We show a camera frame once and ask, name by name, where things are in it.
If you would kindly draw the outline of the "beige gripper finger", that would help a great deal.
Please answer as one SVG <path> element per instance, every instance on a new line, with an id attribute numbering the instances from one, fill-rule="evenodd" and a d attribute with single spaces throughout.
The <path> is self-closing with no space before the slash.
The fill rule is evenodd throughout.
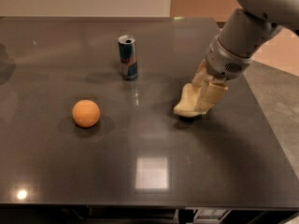
<path id="1" fill-rule="evenodd" d="M 209 78 L 209 74 L 208 74 L 207 71 L 206 71 L 206 61 L 203 60 L 203 61 L 200 63 L 200 65 L 199 65 L 199 67 L 198 67 L 198 69 L 197 69 L 197 71 L 196 71 L 196 73 L 195 73 L 195 75 L 194 75 L 194 77 L 193 77 L 193 79 L 192 79 L 192 85 L 193 85 L 194 87 L 201 87 L 201 86 L 202 86 L 202 83 L 203 83 L 207 78 Z"/>
<path id="2" fill-rule="evenodd" d="M 228 91 L 225 83 L 208 78 L 196 79 L 194 87 L 196 88 L 194 110 L 200 114 L 209 111 Z"/>

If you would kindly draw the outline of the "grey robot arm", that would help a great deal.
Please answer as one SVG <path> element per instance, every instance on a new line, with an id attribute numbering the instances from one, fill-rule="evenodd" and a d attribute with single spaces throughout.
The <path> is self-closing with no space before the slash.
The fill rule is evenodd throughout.
<path id="1" fill-rule="evenodd" d="M 253 54 L 281 29 L 299 32 L 299 0 L 237 0 L 235 9 L 206 52 L 192 85 L 200 90 L 194 111 L 205 114 L 239 77 Z"/>

